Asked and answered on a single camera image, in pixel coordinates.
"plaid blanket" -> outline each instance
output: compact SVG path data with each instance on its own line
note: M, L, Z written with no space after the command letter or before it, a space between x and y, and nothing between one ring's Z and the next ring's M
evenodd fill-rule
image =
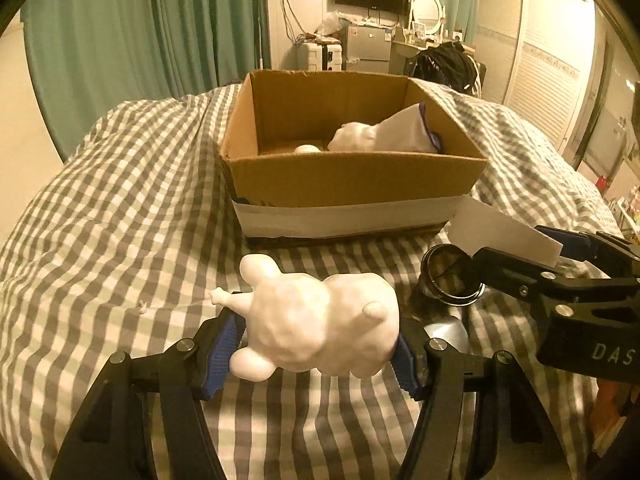
M619 233L596 189L546 137L509 109L420 82L489 158L472 195L526 224ZM47 478L92 381L116 349L162 352L216 315L207 291L248 290L249 251L216 143L239 86L180 100L127 102L101 118L62 172L31 201L0 253L0 431L36 479ZM319 279L376 272L409 296L422 254L447 241L385 237L272 249L284 272ZM562 261L569 276L593 267ZM595 381L535 359L528 308L488 290L470 308L470 347L512 352L558 431L572 471L590 443ZM370 380L277 371L263 383L229 377L205 403L230 479L394 478L419 404L390 366ZM463 413L454 478L462 478L472 423ZM161 478L168 460L153 403Z

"open box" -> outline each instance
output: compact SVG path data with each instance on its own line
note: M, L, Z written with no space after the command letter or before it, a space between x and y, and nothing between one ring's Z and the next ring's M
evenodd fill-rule
M426 103L444 154L293 153L326 149L344 123L377 124ZM222 141L234 208L249 238L335 238L439 230L486 159L466 133L404 76L260 70L244 81Z

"white paper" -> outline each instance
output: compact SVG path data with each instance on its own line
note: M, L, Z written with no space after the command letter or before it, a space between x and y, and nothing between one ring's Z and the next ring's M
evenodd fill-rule
M469 256L491 247L550 267L562 250L561 243L469 196L451 221L449 241Z
M462 197L331 207L268 207L234 202L249 238L331 238L449 221Z

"screw head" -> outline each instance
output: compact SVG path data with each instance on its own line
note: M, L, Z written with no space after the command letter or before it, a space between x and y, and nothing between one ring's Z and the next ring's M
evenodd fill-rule
M563 304L556 305L556 312L564 317L571 317L574 314L574 310L569 305Z
M109 357L109 362L112 365L119 365L120 363L123 363L124 359L126 358L127 354L125 354L122 350L118 350L117 352L111 354L111 356Z
M498 361L500 361L503 365L508 365L511 363L513 356L509 352L505 352L504 350L500 350L496 356Z
M196 346L196 343L193 342L193 339L188 338L180 339L180 341L175 345L180 352L188 352L189 350L192 350L194 346Z
M441 351L447 348L447 342L444 339L434 338L429 341L429 346L434 350Z

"white mirror frame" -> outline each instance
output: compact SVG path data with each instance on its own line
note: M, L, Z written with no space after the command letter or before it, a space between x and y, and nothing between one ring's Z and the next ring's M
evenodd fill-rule
M420 1L421 0L413 0L412 4L411 4L411 21L417 22L419 20L419 18L416 17L415 15L415 11L418 9L418 7L420 7ZM431 34L437 34L438 31L440 30L440 22L442 20L443 17L443 10L442 10L442 4L440 3L440 0L433 0L437 7L438 7L438 22L433 26L433 28L426 28L426 34L428 36L430 36Z

